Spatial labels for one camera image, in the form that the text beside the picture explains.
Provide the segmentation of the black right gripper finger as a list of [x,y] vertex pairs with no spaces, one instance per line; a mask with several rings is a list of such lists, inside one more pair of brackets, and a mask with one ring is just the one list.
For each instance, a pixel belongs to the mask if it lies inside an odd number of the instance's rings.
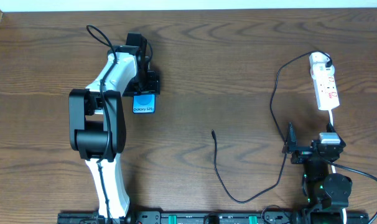
[[337,133],[336,130],[335,130],[335,128],[333,127],[333,125],[331,123],[328,123],[326,125],[326,131],[328,133],[335,133],[335,134]]
[[287,154],[288,153],[292,154],[296,149],[297,149],[296,133],[295,133],[293,124],[289,123],[288,129],[287,129],[287,137],[284,142],[284,147],[282,149],[282,152],[287,153]]

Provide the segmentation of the blue Galaxy smartphone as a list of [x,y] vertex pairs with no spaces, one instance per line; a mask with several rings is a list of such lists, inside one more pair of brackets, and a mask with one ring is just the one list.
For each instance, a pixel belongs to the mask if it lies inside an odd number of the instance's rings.
[[156,110],[155,95],[133,96],[133,113],[154,113]]

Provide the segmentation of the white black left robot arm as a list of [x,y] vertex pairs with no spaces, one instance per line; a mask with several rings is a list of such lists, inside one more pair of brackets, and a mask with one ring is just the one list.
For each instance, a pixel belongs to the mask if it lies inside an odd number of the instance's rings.
[[150,43],[140,33],[130,32],[126,43],[109,47],[107,63],[98,77],[68,96],[70,145],[89,167],[99,199],[96,221],[123,222],[130,218],[130,198],[123,183],[121,155],[126,144],[122,98],[150,97],[140,111],[155,111],[155,96],[161,91],[159,75],[150,71]]

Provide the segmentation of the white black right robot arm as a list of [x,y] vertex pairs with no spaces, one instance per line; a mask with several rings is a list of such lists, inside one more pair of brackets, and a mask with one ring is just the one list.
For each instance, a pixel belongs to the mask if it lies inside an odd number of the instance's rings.
[[347,221],[345,209],[352,180],[329,171],[330,163],[340,158],[345,146],[331,124],[309,146],[298,146],[294,126],[289,123],[283,151],[291,155],[291,164],[304,167],[302,191],[308,199],[308,205],[294,212],[292,223],[337,224]]

